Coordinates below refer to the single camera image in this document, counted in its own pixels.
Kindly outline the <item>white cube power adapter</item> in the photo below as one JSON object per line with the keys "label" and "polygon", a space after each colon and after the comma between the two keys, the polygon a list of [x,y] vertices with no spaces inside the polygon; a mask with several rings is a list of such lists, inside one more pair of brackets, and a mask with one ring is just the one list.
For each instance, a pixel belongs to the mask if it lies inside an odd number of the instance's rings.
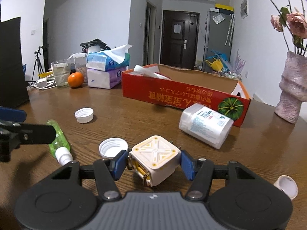
{"label": "white cube power adapter", "polygon": [[181,150],[161,136],[151,136],[132,147],[127,168],[143,185],[153,187],[171,176],[181,163]]}

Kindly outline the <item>white cap near cube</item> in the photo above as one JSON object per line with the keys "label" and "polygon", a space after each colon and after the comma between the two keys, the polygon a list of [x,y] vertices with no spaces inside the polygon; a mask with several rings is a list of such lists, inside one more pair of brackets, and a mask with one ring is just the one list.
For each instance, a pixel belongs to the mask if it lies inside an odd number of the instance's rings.
{"label": "white cap near cube", "polygon": [[102,158],[113,159],[120,151],[128,150],[128,143],[121,138],[108,138],[100,143],[98,150]]}

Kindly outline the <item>black monitor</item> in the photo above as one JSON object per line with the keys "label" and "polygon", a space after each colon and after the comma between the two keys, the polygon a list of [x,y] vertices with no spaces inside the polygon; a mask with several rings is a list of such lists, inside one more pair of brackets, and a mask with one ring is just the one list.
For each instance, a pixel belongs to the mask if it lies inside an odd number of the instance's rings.
{"label": "black monitor", "polygon": [[0,96],[1,106],[17,108],[29,101],[23,72],[21,18],[1,22]]}

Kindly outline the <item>large white pill bottle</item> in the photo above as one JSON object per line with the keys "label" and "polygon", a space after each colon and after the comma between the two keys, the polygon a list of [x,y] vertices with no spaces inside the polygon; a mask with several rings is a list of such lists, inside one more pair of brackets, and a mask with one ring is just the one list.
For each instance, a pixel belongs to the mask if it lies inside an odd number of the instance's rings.
{"label": "large white pill bottle", "polygon": [[197,103],[183,110],[179,129],[215,149],[220,149],[233,123],[229,117]]}

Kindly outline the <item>green spray bottle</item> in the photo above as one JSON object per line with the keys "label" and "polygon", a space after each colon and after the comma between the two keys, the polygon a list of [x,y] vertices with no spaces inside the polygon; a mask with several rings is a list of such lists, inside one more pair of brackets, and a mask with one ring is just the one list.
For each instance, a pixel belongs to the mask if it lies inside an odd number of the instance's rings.
{"label": "green spray bottle", "polygon": [[67,163],[73,161],[72,154],[70,153],[70,145],[64,136],[59,124],[50,119],[46,122],[47,125],[53,126],[56,131],[55,140],[49,144],[51,155],[57,159],[59,165],[64,166]]}

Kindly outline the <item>white cap near box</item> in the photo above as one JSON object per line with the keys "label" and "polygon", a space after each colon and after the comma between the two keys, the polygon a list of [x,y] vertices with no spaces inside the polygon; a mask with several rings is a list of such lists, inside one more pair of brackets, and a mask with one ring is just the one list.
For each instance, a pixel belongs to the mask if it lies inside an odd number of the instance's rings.
{"label": "white cap near box", "polygon": [[94,110],[92,108],[81,108],[74,113],[78,123],[87,124],[94,118]]}

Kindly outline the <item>clear plastic cup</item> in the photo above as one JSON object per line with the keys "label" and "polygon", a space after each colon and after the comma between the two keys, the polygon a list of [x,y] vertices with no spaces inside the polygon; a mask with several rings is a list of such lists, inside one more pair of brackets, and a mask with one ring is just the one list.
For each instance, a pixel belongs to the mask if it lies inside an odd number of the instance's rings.
{"label": "clear plastic cup", "polygon": [[57,87],[68,85],[68,77],[71,72],[70,63],[67,60],[54,61],[51,63]]}

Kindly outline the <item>orange fruit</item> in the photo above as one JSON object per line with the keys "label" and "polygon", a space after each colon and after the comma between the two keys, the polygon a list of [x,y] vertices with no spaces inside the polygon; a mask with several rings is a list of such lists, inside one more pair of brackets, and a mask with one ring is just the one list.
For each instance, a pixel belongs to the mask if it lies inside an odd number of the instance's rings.
{"label": "orange fruit", "polygon": [[68,77],[68,85],[71,88],[78,88],[82,86],[83,82],[84,82],[84,76],[80,72],[74,72],[70,74]]}

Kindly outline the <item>orange cardboard box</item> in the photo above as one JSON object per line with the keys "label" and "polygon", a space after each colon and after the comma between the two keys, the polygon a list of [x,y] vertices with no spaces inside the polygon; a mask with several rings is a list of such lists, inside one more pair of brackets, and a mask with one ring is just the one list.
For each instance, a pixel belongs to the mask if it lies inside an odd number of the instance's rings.
{"label": "orange cardboard box", "polygon": [[144,67],[154,66],[171,80],[142,76],[130,69],[122,72],[123,96],[182,110],[198,103],[229,117],[236,127],[243,124],[251,99],[241,81],[163,64]]}

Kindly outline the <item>clear food container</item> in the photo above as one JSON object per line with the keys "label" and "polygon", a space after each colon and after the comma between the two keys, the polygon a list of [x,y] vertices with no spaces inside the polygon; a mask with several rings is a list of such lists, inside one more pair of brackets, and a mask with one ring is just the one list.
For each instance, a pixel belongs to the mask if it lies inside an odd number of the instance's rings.
{"label": "clear food container", "polygon": [[74,53],[72,55],[72,60],[76,72],[80,72],[84,77],[84,83],[87,83],[86,53]]}

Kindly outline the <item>small white cup cap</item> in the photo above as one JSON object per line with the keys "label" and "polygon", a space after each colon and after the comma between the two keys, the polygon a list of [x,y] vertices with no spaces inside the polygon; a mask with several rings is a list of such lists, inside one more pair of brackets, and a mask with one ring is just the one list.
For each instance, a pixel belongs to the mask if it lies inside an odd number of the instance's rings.
{"label": "small white cup cap", "polygon": [[294,200],[298,195],[297,183],[290,176],[280,176],[275,181],[274,186],[283,191],[291,200]]}

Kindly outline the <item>yellow bag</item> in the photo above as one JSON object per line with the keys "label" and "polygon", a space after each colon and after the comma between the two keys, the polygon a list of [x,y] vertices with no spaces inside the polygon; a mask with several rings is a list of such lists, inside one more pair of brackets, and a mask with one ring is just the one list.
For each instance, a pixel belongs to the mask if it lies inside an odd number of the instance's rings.
{"label": "yellow bag", "polygon": [[221,60],[214,58],[213,62],[210,62],[208,59],[205,60],[206,64],[215,72],[220,72],[224,66]]}

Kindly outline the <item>blue tissue pack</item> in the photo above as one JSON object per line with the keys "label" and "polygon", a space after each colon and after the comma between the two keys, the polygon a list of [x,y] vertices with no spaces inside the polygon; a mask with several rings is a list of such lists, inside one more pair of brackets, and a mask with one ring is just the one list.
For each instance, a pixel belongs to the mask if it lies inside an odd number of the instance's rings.
{"label": "blue tissue pack", "polygon": [[103,72],[127,67],[130,65],[130,54],[127,52],[132,45],[125,44],[111,50],[88,53],[86,67]]}

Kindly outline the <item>purple hangers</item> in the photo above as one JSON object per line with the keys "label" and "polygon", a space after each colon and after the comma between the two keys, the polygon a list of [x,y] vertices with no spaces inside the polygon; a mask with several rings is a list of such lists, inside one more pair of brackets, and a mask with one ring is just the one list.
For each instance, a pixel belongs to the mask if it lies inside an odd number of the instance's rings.
{"label": "purple hangers", "polygon": [[231,63],[232,66],[232,72],[236,74],[241,74],[245,67],[246,60],[243,60],[243,58],[239,55],[239,50],[237,50],[236,53],[236,58],[235,60]]}

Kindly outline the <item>pink textured vase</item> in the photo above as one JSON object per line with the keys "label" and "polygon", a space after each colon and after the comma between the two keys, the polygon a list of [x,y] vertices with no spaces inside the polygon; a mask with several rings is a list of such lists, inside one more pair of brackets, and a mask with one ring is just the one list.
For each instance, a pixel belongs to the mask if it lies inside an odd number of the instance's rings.
{"label": "pink textured vase", "polygon": [[275,113],[283,120],[295,124],[301,105],[306,102],[306,57],[289,51],[279,83],[281,96]]}

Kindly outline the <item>dark entrance door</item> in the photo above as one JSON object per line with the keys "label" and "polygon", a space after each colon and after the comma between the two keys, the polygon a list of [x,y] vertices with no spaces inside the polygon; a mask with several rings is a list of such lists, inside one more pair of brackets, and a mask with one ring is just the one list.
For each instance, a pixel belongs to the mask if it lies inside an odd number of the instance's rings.
{"label": "dark entrance door", "polygon": [[193,69],[196,62],[199,16],[197,12],[163,11],[160,63]]}

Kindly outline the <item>grey refrigerator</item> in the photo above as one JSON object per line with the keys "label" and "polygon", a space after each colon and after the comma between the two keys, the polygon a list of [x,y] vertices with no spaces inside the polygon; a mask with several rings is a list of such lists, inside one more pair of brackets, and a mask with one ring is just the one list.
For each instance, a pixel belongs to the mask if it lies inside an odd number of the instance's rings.
{"label": "grey refrigerator", "polygon": [[229,61],[232,51],[232,37],[234,31],[234,14],[223,14],[209,10],[205,24],[205,47],[203,53],[202,71],[212,72],[206,60],[213,60],[215,55],[222,55]]}

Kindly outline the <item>dried pink roses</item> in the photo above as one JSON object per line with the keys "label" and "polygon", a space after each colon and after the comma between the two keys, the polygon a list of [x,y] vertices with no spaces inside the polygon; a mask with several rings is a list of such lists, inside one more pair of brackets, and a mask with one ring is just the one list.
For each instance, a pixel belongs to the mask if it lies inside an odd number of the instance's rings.
{"label": "dried pink roses", "polygon": [[306,56],[306,10],[304,1],[301,1],[302,11],[293,7],[290,0],[283,7],[277,7],[273,0],[269,0],[277,10],[277,15],[271,15],[270,22],[274,30],[284,33],[287,29],[292,36],[294,52],[301,56]]}

